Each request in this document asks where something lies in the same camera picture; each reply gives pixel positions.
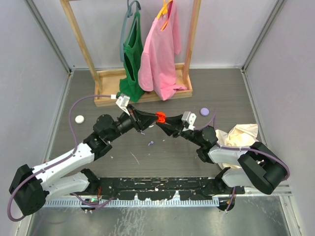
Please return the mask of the cream cloth bag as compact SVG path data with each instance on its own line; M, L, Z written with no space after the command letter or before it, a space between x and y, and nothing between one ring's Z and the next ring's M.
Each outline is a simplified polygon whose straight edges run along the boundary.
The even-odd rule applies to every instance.
M221 146L244 147L257 142L257 124L237 124L228 133L216 130L218 144Z

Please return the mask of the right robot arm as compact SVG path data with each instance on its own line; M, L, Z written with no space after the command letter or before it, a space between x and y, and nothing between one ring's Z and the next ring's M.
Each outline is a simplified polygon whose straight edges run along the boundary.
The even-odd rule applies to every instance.
M290 176L288 166L261 142L245 147L220 145L213 126L194 126L194 113L184 112L174 117L167 117L163 112L156 115L156 124L168 136L183 137L199 147L196 152L202 162L235 166L224 168L217 176L216 188L220 193L226 194L233 187L253 186L270 195Z

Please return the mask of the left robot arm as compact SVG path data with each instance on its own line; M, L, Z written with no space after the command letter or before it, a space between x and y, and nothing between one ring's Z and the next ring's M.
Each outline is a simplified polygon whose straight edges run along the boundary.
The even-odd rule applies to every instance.
M66 174L103 157L112 148L111 143L129 130L142 132L157 120L156 114L128 105L117 120L108 114L101 115L93 126L93 133L83 142L76 143L69 152L33 168L27 164L19 167L9 188L9 219L17 221L11 215L13 202L23 216L28 216L54 198L76 192L85 192L88 195L96 193L99 180L91 170L83 169L69 177Z

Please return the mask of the white earbud case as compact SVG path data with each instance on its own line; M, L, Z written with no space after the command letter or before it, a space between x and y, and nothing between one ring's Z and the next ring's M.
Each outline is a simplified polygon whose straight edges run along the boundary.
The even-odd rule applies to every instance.
M84 120L85 120L85 118L84 118L82 115L77 115L77 116L75 117L75 122L76 122L77 124L82 124L82 123L84 122Z

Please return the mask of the green tank top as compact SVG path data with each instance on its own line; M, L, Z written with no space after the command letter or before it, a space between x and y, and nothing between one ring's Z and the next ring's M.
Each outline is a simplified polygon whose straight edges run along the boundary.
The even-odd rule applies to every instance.
M124 93L129 96L132 102L138 102L145 93L138 82L138 71L140 69L141 55L143 52L140 18L140 13L136 12L129 34L124 42L124 69L126 77L120 79L120 91L118 92L118 95Z

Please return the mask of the wooden clothes rack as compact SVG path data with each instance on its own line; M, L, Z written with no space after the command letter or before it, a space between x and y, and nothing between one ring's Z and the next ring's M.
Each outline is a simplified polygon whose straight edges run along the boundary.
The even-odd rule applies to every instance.
M114 98L127 95L130 101L151 102L192 96L189 66L201 2L194 1L189 38L184 63L175 63L182 50L179 30L179 10L175 0L163 3L145 41L141 39L141 6L136 11L128 35L121 32L120 55L122 69L97 71L83 39L70 3L61 2L79 47L95 82L94 100L97 106L113 105Z

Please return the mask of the pink shirt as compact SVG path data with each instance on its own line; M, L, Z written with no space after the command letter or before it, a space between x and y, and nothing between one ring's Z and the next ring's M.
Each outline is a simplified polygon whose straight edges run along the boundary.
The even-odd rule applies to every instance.
M178 6L169 2L167 13L159 13L150 28L141 55L138 83L146 91L154 91L161 100L170 99L187 87L177 84L175 55L181 52Z

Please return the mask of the grey blue hanger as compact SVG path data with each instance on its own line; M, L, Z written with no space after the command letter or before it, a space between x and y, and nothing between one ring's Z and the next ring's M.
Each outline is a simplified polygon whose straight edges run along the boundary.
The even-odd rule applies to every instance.
M127 11L126 11L125 16L124 16L124 21L123 21L122 30L121 30L121 37L120 37L120 61L121 62L125 61L125 57L124 57L124 39L125 39L126 23L127 23L128 18L130 18L133 15L132 5L134 3L136 4L136 12L139 12L141 10L141 5L140 5L139 1L133 0L130 3L129 0L127 0Z

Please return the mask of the yellow hanger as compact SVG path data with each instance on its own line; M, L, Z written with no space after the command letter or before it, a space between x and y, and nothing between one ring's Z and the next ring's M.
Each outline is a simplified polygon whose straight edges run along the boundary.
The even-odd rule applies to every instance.
M156 19L164 19L164 23L161 26L160 30L164 30L169 22L169 15L170 15L170 10L171 10L171 5L172 5L173 0L164 0L163 1L163 6L160 9L158 15L156 16Z

